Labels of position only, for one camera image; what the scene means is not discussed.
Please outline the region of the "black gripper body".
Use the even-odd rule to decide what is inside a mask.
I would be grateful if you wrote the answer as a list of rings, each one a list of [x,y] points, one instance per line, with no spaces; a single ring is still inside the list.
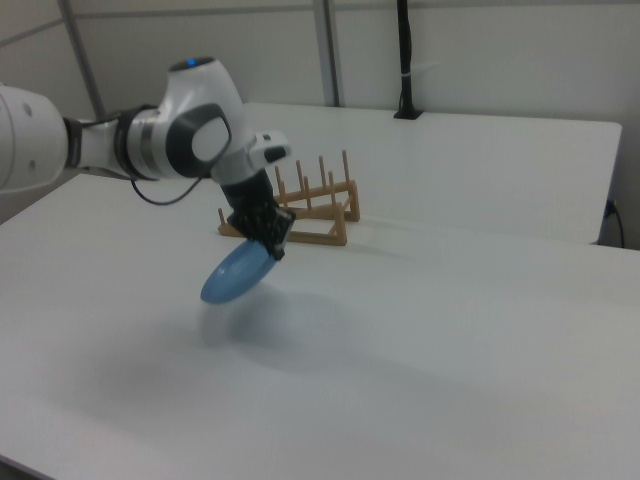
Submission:
[[[274,199],[265,170],[242,182],[223,185],[222,191],[233,210],[227,218],[229,224],[267,251],[284,250],[296,215]]]

